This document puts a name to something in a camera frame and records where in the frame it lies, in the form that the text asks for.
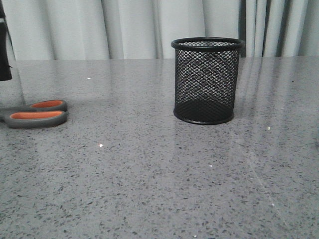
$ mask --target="black mesh pencil cup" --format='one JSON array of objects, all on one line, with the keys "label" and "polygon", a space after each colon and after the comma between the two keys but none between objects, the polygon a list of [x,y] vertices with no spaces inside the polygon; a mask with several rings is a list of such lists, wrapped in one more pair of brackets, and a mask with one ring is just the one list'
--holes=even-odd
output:
[{"label": "black mesh pencil cup", "polygon": [[196,37],[171,45],[176,50],[175,116],[196,124],[232,120],[239,50],[244,41]]}]

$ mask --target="white curtain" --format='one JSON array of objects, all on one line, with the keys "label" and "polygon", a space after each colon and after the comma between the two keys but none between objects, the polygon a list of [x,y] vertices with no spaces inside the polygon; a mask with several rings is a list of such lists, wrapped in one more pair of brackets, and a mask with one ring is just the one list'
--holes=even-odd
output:
[{"label": "white curtain", "polygon": [[184,37],[242,56],[319,55],[319,0],[2,0],[17,60],[173,58]]}]

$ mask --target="table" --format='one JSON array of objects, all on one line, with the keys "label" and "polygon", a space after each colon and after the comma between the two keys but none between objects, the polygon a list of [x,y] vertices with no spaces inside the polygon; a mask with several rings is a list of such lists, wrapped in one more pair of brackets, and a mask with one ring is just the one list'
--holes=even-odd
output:
[{"label": "table", "polygon": [[319,238],[319,57],[241,58],[235,118],[173,115],[174,60],[20,61],[0,107],[0,238]]}]

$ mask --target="metal mesh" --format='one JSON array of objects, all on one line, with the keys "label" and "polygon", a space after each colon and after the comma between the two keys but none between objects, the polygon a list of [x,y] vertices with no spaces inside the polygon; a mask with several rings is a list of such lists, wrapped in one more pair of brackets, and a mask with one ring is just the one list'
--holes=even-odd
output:
[{"label": "metal mesh", "polygon": [[[185,42],[224,46],[230,42]],[[218,124],[233,118],[239,49],[200,52],[176,49],[174,114],[188,122]]]}]

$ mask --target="scissor handle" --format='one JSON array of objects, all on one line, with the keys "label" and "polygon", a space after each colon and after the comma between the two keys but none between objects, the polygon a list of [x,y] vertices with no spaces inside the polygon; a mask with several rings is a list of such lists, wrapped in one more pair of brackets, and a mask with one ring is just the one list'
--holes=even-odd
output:
[{"label": "scissor handle", "polygon": [[64,100],[50,100],[42,101],[30,105],[29,107],[35,109],[35,111],[67,111],[68,106]]},{"label": "scissor handle", "polygon": [[4,116],[4,121],[10,128],[45,128],[66,122],[67,112],[16,112]]}]

